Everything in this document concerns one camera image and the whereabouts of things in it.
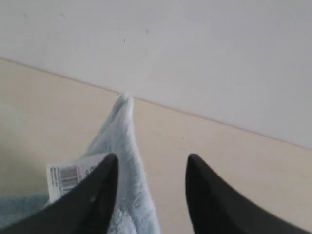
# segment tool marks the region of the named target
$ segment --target label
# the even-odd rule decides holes
[[[85,179],[105,158],[106,154],[84,157],[68,163],[47,166],[50,202],[55,202]]]

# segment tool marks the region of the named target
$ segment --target blue fabric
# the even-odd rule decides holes
[[[133,99],[121,95],[83,157],[115,153],[119,181],[109,234],[159,234],[160,227],[134,134]],[[0,227],[43,207],[47,195],[0,197]]]

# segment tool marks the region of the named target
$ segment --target light blue towel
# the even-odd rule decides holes
[[[118,98],[83,157],[104,153],[115,153],[119,159],[117,199],[108,233],[159,234],[134,134],[133,99],[127,95]],[[35,213],[47,199],[47,195],[0,197],[0,227]]]

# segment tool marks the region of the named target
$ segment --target light wooden floor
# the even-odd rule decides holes
[[[78,158],[117,94],[0,60],[0,191],[46,191],[45,165]],[[136,136],[163,233],[192,233],[184,195],[200,154],[253,202],[312,231],[312,150],[135,100]]]

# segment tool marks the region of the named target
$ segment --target barcode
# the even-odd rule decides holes
[[[76,185],[78,185],[78,174],[76,165],[68,166],[66,168],[60,168],[59,175],[59,189],[61,195],[64,195],[65,193],[72,190]]]

